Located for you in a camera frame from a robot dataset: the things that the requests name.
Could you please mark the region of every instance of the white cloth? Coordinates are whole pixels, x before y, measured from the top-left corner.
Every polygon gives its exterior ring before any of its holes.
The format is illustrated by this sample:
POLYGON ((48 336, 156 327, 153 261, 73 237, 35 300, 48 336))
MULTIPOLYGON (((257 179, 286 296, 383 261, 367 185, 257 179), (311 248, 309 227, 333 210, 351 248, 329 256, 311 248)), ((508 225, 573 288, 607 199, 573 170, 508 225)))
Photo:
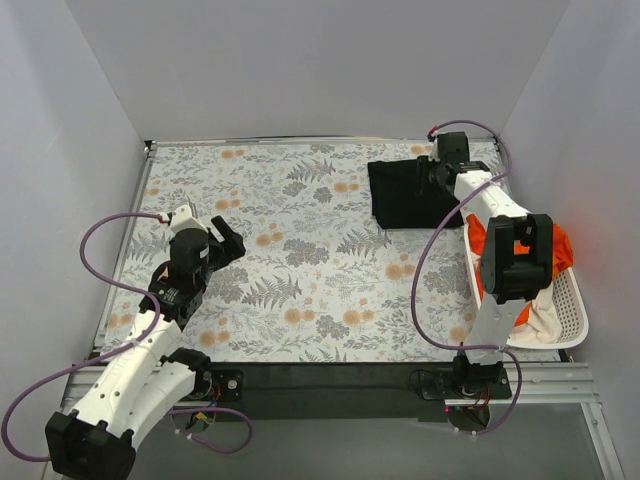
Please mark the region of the white cloth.
MULTIPOLYGON (((480 256, 469 252, 473 259, 473 266, 478 268, 480 256)), ((475 274, 470 276, 475 281, 475 274)), ((524 325, 513 327, 511 339, 518 343, 548 344, 556 343, 562 335, 562 324, 558 320, 558 312, 553 304, 553 282, 547 288, 540 290, 538 296, 531 302, 529 321, 524 325)))

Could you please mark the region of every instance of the gray wall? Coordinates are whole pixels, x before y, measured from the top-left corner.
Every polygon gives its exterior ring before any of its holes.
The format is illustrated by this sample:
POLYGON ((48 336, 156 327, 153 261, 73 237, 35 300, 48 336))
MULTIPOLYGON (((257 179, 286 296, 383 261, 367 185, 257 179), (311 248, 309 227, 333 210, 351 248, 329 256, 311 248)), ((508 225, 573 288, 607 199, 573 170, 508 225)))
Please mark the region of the gray wall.
POLYGON ((504 129, 514 191, 567 229, 589 362, 627 478, 640 478, 640 1, 572 0, 504 129))
POLYGON ((156 140, 502 128, 569 0, 67 0, 156 140))
MULTIPOLYGON (((83 232, 127 210, 142 144, 63 0, 0 0, 0 412, 25 387, 81 360, 106 287, 78 259, 83 232)), ((110 273, 122 225, 90 246, 110 273)), ((44 425, 65 380, 34 393, 11 436, 46 454, 44 425)), ((40 478, 0 445, 2 478, 40 478)))

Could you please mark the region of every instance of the orange cloth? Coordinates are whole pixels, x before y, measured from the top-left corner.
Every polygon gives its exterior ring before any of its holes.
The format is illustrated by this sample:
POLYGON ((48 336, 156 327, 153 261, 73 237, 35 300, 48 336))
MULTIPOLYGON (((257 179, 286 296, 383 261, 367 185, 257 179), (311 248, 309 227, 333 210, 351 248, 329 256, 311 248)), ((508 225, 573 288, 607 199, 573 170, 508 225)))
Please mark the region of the orange cloth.
MULTIPOLYGON (((467 223, 469 223, 469 246, 471 251, 476 255, 482 256, 484 251, 484 241, 487 237, 487 232, 484 229, 478 217, 471 214, 467 217, 467 223)), ((529 247, 525 247, 518 242, 514 247, 516 254, 529 253, 529 247)), ((560 272, 565 271, 567 268, 573 266, 573 250, 571 249, 571 242, 569 236, 562 228, 555 223, 553 224, 553 273, 552 280, 555 280, 556 276, 560 272)), ((480 267, 476 268, 476 283, 478 284, 478 291, 480 292, 480 300, 484 296, 484 288, 482 287, 482 280, 480 279, 480 267)), ((529 321, 529 310, 531 309, 531 302, 527 307, 518 315, 516 325, 524 325, 529 321)))

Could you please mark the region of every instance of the red wire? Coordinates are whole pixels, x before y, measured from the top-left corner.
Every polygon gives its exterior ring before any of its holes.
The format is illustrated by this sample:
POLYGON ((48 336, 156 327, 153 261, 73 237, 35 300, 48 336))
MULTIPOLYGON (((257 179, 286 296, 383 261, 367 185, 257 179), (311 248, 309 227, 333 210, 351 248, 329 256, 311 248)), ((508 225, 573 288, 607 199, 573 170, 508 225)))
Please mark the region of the red wire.
POLYGON ((484 402, 484 404, 480 408, 484 408, 487 405, 489 405, 489 400, 491 400, 491 388, 487 388, 487 400, 484 402))

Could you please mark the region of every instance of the table surface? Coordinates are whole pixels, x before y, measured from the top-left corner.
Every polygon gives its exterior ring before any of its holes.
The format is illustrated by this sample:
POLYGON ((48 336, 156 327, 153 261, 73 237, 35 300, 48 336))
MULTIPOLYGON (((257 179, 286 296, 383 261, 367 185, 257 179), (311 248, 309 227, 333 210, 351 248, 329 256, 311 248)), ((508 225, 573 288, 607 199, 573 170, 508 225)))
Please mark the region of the table surface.
MULTIPOLYGON (((247 254, 213 274, 203 305, 175 347, 213 361, 449 361, 452 354, 415 332, 409 294, 432 230, 382 231, 371 216, 367 163, 415 158, 427 144, 253 143, 160 147, 140 210, 193 202, 240 232, 247 254)), ((474 160, 501 168, 490 142, 471 143, 474 160)), ((168 258, 170 231, 136 221, 121 280, 146 286, 168 258)), ((462 341, 475 306, 462 229, 445 231, 425 263, 420 322, 432 338, 462 341)), ((128 333, 140 296, 120 290, 103 350, 128 333)), ((521 360, 555 361, 553 350, 515 350, 521 360)))

